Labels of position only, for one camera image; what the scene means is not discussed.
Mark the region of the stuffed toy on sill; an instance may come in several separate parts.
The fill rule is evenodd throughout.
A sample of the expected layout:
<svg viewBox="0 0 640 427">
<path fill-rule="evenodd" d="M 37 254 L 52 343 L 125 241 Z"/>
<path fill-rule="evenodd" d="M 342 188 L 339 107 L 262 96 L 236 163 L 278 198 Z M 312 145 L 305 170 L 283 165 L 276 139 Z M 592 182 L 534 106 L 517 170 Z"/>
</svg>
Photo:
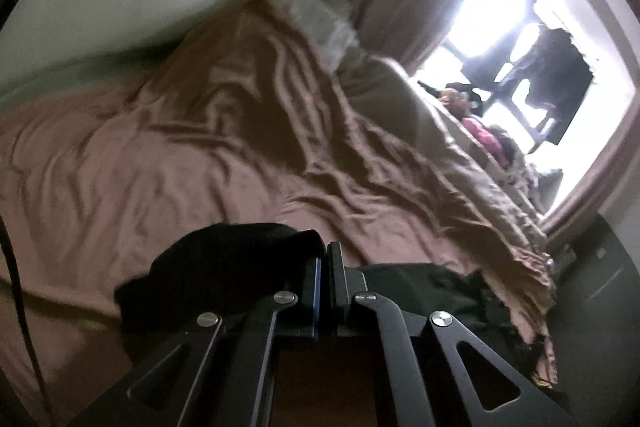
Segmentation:
<svg viewBox="0 0 640 427">
<path fill-rule="evenodd" d="M 448 112 L 457 119 L 471 115 L 477 117 L 484 115 L 483 101 L 469 84 L 449 83 L 445 89 L 439 91 L 437 98 Z"/>
</svg>

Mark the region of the dark wardrobe cabinet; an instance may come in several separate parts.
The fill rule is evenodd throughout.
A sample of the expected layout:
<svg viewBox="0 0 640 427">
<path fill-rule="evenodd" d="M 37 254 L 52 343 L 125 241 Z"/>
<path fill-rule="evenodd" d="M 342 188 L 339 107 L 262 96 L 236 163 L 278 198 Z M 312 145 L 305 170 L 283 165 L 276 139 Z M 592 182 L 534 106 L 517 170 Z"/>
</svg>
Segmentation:
<svg viewBox="0 0 640 427">
<path fill-rule="evenodd" d="M 582 426 L 639 424 L 639 272 L 597 218 L 572 244 L 549 326 L 556 389 Z"/>
</svg>

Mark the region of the brown bed sheet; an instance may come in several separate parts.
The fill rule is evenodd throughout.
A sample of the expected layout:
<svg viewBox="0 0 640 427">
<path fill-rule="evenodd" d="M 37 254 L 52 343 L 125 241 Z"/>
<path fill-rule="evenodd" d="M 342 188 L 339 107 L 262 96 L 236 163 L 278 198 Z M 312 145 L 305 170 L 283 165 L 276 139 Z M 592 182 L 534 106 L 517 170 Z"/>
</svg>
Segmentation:
<svg viewBox="0 0 640 427">
<path fill-rule="evenodd" d="M 115 288 L 213 223 L 311 229 L 353 267 L 480 271 L 527 340 L 554 303 L 546 254 L 356 112 L 274 0 L 212 17 L 149 72 L 4 114 L 1 214 L 60 423 L 127 370 Z"/>
</svg>

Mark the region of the black garment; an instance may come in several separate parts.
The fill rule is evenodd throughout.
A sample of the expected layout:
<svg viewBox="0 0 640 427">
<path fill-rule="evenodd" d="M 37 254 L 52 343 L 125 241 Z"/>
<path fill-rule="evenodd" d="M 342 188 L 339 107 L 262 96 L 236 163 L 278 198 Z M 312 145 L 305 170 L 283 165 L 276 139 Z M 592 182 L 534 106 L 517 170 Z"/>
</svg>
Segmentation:
<svg viewBox="0 0 640 427">
<path fill-rule="evenodd" d="M 203 312 L 226 317 L 276 291 L 300 294 L 308 262 L 325 251 L 318 232 L 277 223 L 219 223 L 183 236 L 152 262 L 148 274 L 115 289 L 124 350 L 138 364 L 194 326 Z M 525 375 L 544 352 L 544 336 L 525 339 L 480 272 L 459 275 L 429 263 L 366 265 L 359 271 L 371 291 L 400 309 L 424 317 L 436 310 L 451 313 Z"/>
</svg>

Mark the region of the beige quilt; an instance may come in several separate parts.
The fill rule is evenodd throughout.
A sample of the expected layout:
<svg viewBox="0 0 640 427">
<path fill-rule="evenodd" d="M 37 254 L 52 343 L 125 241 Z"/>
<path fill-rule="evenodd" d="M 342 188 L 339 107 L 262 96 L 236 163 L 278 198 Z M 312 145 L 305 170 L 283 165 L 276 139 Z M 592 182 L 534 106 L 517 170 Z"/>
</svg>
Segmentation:
<svg viewBox="0 0 640 427">
<path fill-rule="evenodd" d="M 547 237 L 533 205 L 462 124 L 396 61 L 355 52 L 344 58 L 336 75 L 356 112 L 431 161 L 511 244 L 537 254 L 546 251 Z"/>
</svg>

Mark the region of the white pillow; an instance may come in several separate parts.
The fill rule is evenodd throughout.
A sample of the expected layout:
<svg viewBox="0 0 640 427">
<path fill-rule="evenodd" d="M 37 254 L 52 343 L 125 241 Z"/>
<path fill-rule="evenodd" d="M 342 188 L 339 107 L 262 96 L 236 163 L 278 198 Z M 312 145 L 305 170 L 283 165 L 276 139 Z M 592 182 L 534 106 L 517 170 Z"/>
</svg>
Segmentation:
<svg viewBox="0 0 640 427">
<path fill-rule="evenodd" d="M 349 50 L 358 46 L 352 25 L 322 0 L 288 0 L 288 12 L 330 72 L 336 72 Z"/>
</svg>

